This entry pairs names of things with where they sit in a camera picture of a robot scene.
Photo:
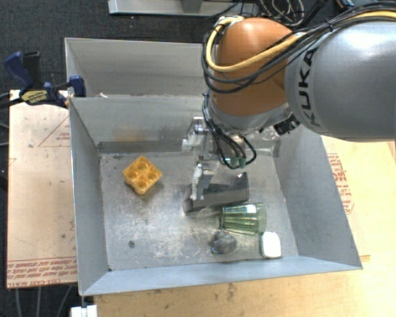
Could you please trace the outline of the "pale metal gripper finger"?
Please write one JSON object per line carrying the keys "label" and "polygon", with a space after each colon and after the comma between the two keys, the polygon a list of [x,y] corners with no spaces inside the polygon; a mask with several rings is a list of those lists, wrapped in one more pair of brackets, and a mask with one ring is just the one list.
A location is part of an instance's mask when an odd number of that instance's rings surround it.
{"label": "pale metal gripper finger", "polygon": [[208,189],[214,175],[215,173],[211,170],[202,171],[198,181],[198,200],[203,200],[204,191]]}
{"label": "pale metal gripper finger", "polygon": [[201,177],[201,164],[197,164],[193,171],[192,181],[191,181],[191,195],[190,199],[195,201],[197,199],[198,183]]}

